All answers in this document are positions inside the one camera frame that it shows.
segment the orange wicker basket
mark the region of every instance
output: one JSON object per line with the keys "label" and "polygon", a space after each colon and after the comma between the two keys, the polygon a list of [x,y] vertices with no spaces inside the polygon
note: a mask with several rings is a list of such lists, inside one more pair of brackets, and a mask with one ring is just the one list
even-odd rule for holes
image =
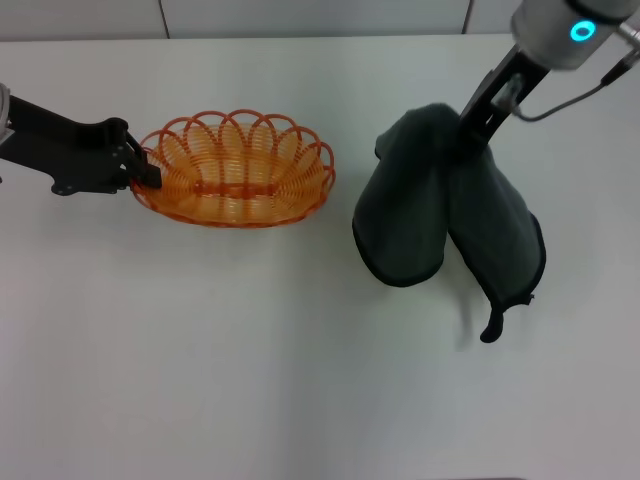
{"label": "orange wicker basket", "polygon": [[198,225],[298,222],[326,202],[336,178],[331,148],[284,115],[202,112],[169,122],[142,146],[162,172],[162,188],[134,183],[135,197],[151,210]]}

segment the metal bracket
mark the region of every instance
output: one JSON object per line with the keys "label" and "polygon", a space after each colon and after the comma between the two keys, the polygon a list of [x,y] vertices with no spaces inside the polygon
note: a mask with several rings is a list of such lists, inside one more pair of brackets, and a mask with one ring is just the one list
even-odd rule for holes
{"label": "metal bracket", "polygon": [[132,181],[162,186],[160,169],[149,165],[124,120],[76,123],[10,96],[6,87],[1,101],[0,158],[49,174],[53,193],[116,193]]}
{"label": "metal bracket", "polygon": [[509,117],[510,110],[499,105],[506,89],[517,86],[515,102],[520,104],[548,73],[548,69],[533,62],[517,46],[513,47],[500,65],[484,78],[462,112],[460,134],[465,140],[465,153],[481,153]]}

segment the blue indicator light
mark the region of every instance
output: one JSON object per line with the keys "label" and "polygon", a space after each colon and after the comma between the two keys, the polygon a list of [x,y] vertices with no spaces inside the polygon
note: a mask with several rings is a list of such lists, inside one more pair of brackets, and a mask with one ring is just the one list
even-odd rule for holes
{"label": "blue indicator light", "polygon": [[591,20],[583,20],[576,23],[571,29],[571,40],[574,42],[584,42],[593,37],[596,33],[596,24]]}

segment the table surface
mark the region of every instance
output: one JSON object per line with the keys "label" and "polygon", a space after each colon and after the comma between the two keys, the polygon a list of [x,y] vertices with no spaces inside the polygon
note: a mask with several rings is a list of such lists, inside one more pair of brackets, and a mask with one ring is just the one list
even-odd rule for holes
{"label": "table surface", "polygon": [[[0,81],[137,138],[205,109],[279,112],[336,155],[325,207],[260,231],[184,225],[50,192],[0,162],[0,474],[6,479],[631,478],[640,471],[640,72],[548,120],[509,120],[497,163],[548,267],[503,338],[458,253],[378,283],[350,221],[376,136],[461,110],[509,36],[0,44]],[[553,74],[534,114],[625,52]]]}

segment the dark gray cloth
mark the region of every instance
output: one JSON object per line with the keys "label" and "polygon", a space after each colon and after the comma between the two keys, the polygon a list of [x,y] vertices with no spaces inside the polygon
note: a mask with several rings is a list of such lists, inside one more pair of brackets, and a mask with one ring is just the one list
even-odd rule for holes
{"label": "dark gray cloth", "polygon": [[546,263],[542,233],[491,150],[467,158],[458,114],[412,110],[376,143],[380,162],[353,218],[360,254],[382,282],[407,287],[442,264],[447,231],[491,302],[481,339],[497,340],[503,314],[529,304]]}

